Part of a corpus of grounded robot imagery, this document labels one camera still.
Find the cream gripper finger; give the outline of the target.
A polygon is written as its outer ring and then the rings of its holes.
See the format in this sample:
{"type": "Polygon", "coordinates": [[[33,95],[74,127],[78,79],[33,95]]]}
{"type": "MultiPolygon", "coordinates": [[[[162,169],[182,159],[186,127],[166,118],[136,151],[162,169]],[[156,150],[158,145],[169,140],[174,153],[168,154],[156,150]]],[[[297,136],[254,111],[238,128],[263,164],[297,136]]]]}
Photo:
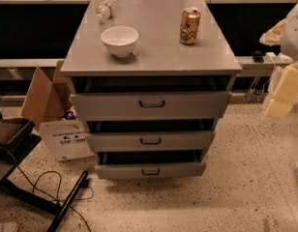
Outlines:
{"type": "Polygon", "coordinates": [[[272,119],[281,119],[296,103],[298,103],[298,62],[274,70],[265,99],[264,115],[272,119]]]}

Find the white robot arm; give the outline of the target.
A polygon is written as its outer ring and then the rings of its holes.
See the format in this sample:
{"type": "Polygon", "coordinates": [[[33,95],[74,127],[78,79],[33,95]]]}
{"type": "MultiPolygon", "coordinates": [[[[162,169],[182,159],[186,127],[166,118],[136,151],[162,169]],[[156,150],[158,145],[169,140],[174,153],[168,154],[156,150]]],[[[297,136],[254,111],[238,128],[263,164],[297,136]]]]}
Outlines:
{"type": "Polygon", "coordinates": [[[281,53],[292,59],[292,63],[285,68],[274,70],[264,108],[265,116],[281,119],[298,102],[298,3],[259,41],[266,45],[279,44],[281,53]]]}

